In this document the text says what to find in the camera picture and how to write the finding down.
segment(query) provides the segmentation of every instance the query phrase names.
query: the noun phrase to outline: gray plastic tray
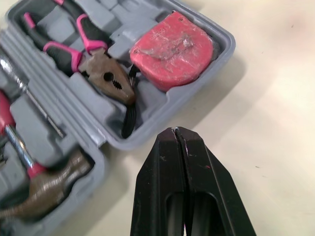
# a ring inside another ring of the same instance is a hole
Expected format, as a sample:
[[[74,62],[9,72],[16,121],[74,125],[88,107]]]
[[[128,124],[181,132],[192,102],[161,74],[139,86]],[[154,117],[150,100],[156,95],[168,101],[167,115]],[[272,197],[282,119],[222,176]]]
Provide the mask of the gray plastic tray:
[[[0,34],[1,46],[27,74],[29,87],[50,116],[68,134],[58,139],[24,95],[20,96],[14,82],[0,71],[0,89],[10,95],[11,112],[17,130],[31,155],[42,165],[52,167],[63,161],[70,151],[81,147],[94,161],[92,172],[80,179],[70,196],[53,212],[33,223],[9,221],[12,236],[46,236],[66,220],[104,180],[108,164],[99,148],[106,142],[123,150],[138,147],[162,128],[227,63],[235,49],[233,36],[220,26],[177,0],[76,0],[92,21],[111,32],[115,42],[108,53],[129,60],[134,43],[172,11],[179,11],[205,30],[220,46],[220,55],[193,83],[162,92],[140,75],[136,86],[138,118],[128,139],[120,136],[126,108],[100,96],[85,78],[76,73],[70,78],[56,69],[53,60],[39,51],[20,27],[25,12],[36,14],[35,21],[55,41],[77,50],[84,46],[67,13],[51,0],[22,0],[7,13],[8,28]],[[28,179],[15,151],[6,144],[6,166],[0,169],[0,206],[7,196],[27,189]]]

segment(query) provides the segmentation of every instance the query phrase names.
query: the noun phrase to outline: screwdriver shaft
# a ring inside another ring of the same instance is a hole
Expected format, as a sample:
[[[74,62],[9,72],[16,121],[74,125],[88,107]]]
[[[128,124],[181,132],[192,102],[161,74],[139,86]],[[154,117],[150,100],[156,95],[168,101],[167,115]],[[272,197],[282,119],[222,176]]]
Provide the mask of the screwdriver shaft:
[[[6,73],[6,75],[12,79],[19,87],[19,89],[25,93],[32,103],[36,106],[45,120],[52,126],[52,128],[57,132],[57,134],[64,138],[64,132],[56,125],[53,119],[48,115],[46,110],[42,107],[42,105],[37,101],[37,99],[33,96],[32,92],[29,90],[28,86],[22,81],[21,77],[24,78],[25,75],[19,70],[12,60],[7,56],[6,52],[0,48],[0,66],[2,70]]]

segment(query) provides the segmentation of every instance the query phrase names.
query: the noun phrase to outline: black clamp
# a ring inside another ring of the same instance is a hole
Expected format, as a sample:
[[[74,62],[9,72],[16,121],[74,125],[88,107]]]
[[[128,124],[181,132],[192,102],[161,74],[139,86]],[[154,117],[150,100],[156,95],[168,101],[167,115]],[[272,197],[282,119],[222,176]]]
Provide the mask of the black clamp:
[[[255,236],[227,169],[185,128],[157,140],[136,183],[130,236]]]

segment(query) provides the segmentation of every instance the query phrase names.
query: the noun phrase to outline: white table surface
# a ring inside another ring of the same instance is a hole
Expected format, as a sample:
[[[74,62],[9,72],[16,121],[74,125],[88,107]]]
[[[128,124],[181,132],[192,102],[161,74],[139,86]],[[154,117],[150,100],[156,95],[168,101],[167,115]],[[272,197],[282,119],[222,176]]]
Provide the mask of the white table surface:
[[[1,0],[0,13],[15,1]],[[188,3],[230,31],[237,48],[166,127],[203,137],[258,235],[315,235],[315,1]],[[136,176],[154,140],[131,152],[107,149],[109,179],[55,235],[129,235]]]

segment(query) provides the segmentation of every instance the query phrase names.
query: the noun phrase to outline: red tape measure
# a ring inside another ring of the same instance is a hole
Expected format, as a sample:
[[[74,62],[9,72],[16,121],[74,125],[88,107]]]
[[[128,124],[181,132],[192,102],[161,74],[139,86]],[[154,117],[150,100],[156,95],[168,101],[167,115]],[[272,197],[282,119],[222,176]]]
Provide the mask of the red tape measure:
[[[153,27],[130,51],[131,61],[162,91],[195,81],[212,55],[207,33],[179,12]]]

